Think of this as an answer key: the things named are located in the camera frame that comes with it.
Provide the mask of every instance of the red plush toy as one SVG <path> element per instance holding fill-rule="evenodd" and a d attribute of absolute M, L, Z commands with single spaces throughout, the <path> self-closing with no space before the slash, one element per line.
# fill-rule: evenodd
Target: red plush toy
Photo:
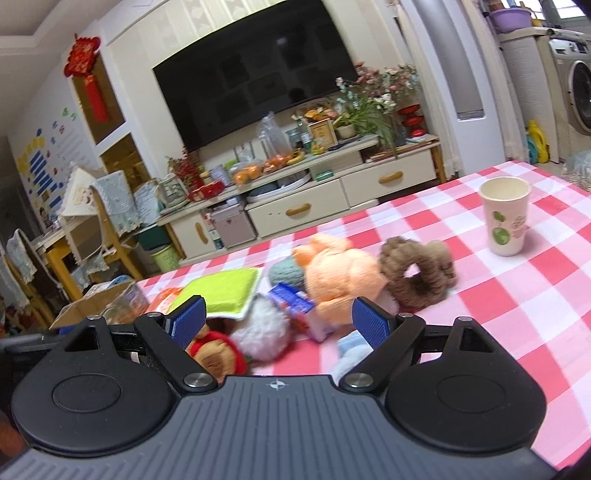
<path fill-rule="evenodd" d="M 203 327 L 187 348 L 187 353 L 211 373 L 219 383 L 227 375 L 246 374 L 246 360 L 227 335 Z"/>

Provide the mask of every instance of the green leaf print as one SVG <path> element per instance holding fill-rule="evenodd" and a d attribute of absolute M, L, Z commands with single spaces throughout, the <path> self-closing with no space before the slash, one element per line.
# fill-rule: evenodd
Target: green leaf print
<path fill-rule="evenodd" d="M 495 210 L 494 212 L 492 212 L 492 216 L 495 218 L 495 220 L 497 220 L 498 222 L 501 222 L 501 223 L 506 220 L 505 215 L 503 215 L 498 210 Z"/>

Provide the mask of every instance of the light blue plush toy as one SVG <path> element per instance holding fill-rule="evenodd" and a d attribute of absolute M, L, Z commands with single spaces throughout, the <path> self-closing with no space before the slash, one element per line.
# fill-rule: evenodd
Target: light blue plush toy
<path fill-rule="evenodd" d="M 337 350 L 340 360 L 330 372 L 335 385 L 339 384 L 343 375 L 374 351 L 357 330 L 341 338 L 337 342 Z"/>

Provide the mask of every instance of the yellow detergent bottle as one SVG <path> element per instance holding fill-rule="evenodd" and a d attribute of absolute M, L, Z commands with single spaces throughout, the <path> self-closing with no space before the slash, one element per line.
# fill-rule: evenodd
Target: yellow detergent bottle
<path fill-rule="evenodd" d="M 540 20 L 538 18 L 538 16 L 535 14 L 535 12 L 531 8 L 526 7 L 523 2 L 519 2 L 519 5 L 521 6 L 521 8 L 525 8 L 526 10 L 529 10 L 533 14 L 534 18 L 531 19 L 532 27 L 543 27 L 542 20 Z"/>
<path fill-rule="evenodd" d="M 538 162 L 548 163 L 548 145 L 546 144 L 546 137 L 535 120 L 530 120 L 527 123 L 527 133 L 538 149 Z"/>

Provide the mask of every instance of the orange plush toy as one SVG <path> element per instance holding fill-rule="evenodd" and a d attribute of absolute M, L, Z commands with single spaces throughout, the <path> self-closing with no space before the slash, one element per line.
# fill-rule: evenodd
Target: orange plush toy
<path fill-rule="evenodd" d="M 356 297 L 374 301 L 388 282 L 378 260 L 353 248 L 348 239 L 317 233 L 309 245 L 294 248 L 293 255 L 304 269 L 306 292 L 318 314 L 335 326 L 351 323 Z"/>

